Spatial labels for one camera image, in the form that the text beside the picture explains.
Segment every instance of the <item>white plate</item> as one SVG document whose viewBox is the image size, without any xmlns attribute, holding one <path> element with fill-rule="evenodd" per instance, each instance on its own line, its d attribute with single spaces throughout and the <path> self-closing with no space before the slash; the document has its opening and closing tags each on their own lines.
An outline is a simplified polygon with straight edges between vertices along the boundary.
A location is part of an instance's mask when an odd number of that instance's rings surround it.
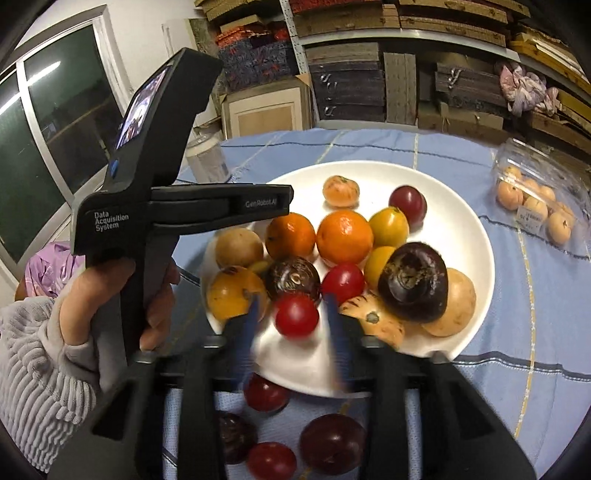
<svg viewBox="0 0 591 480">
<path fill-rule="evenodd" d="M 495 285 L 495 260 L 491 243 L 480 220 L 466 202 L 452 189 L 438 180 L 416 170 L 376 161 L 343 161 L 302 168 L 269 183 L 290 184 L 294 199 L 290 211 L 310 219 L 317 229 L 322 219 L 332 210 L 324 203 L 322 185 L 331 175 L 342 175 L 355 180 L 361 190 L 361 215 L 369 219 L 388 206 L 392 191 L 400 185 L 416 187 L 427 199 L 427 216 L 423 228 L 410 235 L 408 241 L 431 245 L 443 257 L 446 265 L 465 273 L 474 283 L 476 311 L 468 326 L 448 338 L 436 338 L 421 328 L 407 332 L 401 351 L 415 356 L 427 356 L 432 351 L 443 351 L 455 358 L 474 337 L 489 309 Z M 266 222 L 249 227 L 262 238 Z M 215 261 L 216 237 L 207 246 L 201 267 L 202 296 L 219 271 Z M 314 266 L 322 279 L 327 268 L 319 258 Z M 216 333 L 222 328 L 208 311 L 207 319 Z M 313 338 L 305 345 L 285 340 L 269 319 L 253 345 L 258 372 L 272 382 L 294 391 L 322 397 L 342 396 L 335 381 L 330 357 L 328 326 L 320 308 L 320 324 Z"/>
</svg>

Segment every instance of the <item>price label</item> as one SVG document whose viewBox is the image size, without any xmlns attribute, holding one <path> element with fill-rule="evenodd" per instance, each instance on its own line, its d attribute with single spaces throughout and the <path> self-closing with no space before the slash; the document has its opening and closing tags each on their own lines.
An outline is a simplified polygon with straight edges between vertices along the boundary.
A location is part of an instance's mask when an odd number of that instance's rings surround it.
<svg viewBox="0 0 591 480">
<path fill-rule="evenodd" d="M 525 230 L 534 235 L 540 232 L 540 227 L 544 223 L 544 218 L 538 212 L 533 212 L 523 205 L 517 209 L 516 220 Z"/>
</svg>

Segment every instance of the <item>orange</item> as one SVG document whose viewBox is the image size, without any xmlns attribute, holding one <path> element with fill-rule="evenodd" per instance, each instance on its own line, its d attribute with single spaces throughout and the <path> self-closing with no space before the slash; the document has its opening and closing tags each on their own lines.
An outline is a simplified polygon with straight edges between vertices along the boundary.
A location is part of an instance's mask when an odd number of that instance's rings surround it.
<svg viewBox="0 0 591 480">
<path fill-rule="evenodd" d="M 276 217 L 267 227 L 265 246 L 273 260 L 308 257 L 314 251 L 316 232 L 310 221 L 299 213 Z"/>
<path fill-rule="evenodd" d="M 328 214 L 318 227 L 318 253 L 334 264 L 358 264 L 367 257 L 374 244 L 374 233 L 369 222 L 352 210 L 338 210 Z"/>
</svg>

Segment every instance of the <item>cherry tomato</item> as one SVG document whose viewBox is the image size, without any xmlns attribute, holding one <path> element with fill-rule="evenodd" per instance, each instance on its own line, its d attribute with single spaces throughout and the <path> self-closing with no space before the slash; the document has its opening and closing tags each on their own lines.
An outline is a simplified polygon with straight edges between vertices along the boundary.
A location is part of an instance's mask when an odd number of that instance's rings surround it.
<svg viewBox="0 0 591 480">
<path fill-rule="evenodd" d="M 415 187 L 409 185 L 403 185 L 394 190 L 390 195 L 388 205 L 402 210 L 411 230 L 420 227 L 427 214 L 425 197 Z"/>
<path fill-rule="evenodd" d="M 248 406 L 256 411 L 275 411 L 287 405 L 290 392 L 254 374 L 244 389 L 244 397 Z"/>
<path fill-rule="evenodd" d="M 320 286 L 323 296 L 329 293 L 342 303 L 363 294 L 365 278 L 359 267 L 352 263 L 343 263 L 331 269 Z"/>
<path fill-rule="evenodd" d="M 246 465 L 256 480 L 289 480 L 296 472 L 297 460 L 282 443 L 265 442 L 251 449 Z"/>
<path fill-rule="evenodd" d="M 311 334 L 320 315 L 312 299 L 301 293 L 287 293 L 275 304 L 275 328 L 283 336 L 301 339 Z"/>
</svg>

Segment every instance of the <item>window frame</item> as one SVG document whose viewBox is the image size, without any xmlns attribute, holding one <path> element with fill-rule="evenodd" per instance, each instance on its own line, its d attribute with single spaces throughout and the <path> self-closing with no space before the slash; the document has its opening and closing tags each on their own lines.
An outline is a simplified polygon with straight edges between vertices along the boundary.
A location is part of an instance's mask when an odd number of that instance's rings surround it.
<svg viewBox="0 0 591 480">
<path fill-rule="evenodd" d="M 38 53 L 61 38 L 88 26 L 92 26 L 93 28 L 100 61 L 111 87 L 111 91 L 113 92 L 113 96 L 115 97 L 117 106 L 119 107 L 119 111 L 121 112 L 121 116 L 123 117 L 133 94 L 133 88 L 131 87 L 123 67 L 121 55 L 116 46 L 115 35 L 113 33 L 111 19 L 106 5 L 101 5 L 81 12 L 73 17 L 58 22 L 35 35 L 15 49 L 8 59 L 8 67 L 0 73 L 1 83 L 5 78 L 8 78 L 12 74 L 12 70 L 15 70 L 18 89 L 21 94 L 21 101 L 25 110 L 29 130 L 31 131 L 35 145 L 43 158 L 51 178 L 65 199 L 64 204 L 41 228 L 18 262 L 15 262 L 12 259 L 8 251 L 0 242 L 0 261 L 2 261 L 7 269 L 10 270 L 15 279 L 21 279 L 24 275 L 28 259 L 43 248 L 47 242 L 51 241 L 56 234 L 63 230 L 64 225 L 70 220 L 74 202 L 81 200 L 89 193 L 97 191 L 101 187 L 105 178 L 107 166 L 100 169 L 76 193 L 73 193 L 70 190 L 49 151 L 47 143 L 43 138 L 43 134 L 41 133 L 41 128 L 33 110 L 33 104 L 31 103 L 31 96 L 27 87 L 27 78 L 24 67 L 26 59 L 30 58 L 35 53 Z"/>
</svg>

